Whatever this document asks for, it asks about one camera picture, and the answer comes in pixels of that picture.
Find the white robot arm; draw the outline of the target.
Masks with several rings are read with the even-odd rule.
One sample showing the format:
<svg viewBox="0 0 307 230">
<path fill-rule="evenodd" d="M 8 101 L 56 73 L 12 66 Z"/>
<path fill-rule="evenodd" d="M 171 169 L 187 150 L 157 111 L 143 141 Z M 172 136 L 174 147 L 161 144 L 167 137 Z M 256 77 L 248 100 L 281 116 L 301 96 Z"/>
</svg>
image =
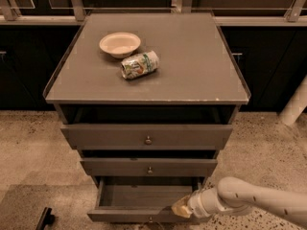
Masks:
<svg viewBox="0 0 307 230">
<path fill-rule="evenodd" d="M 252 207 L 260 208 L 301 227 L 307 227 L 307 195 L 280 191 L 225 177 L 210 189 L 198 189 L 172 205 L 175 215 L 198 219 L 215 214 L 247 215 Z"/>
</svg>

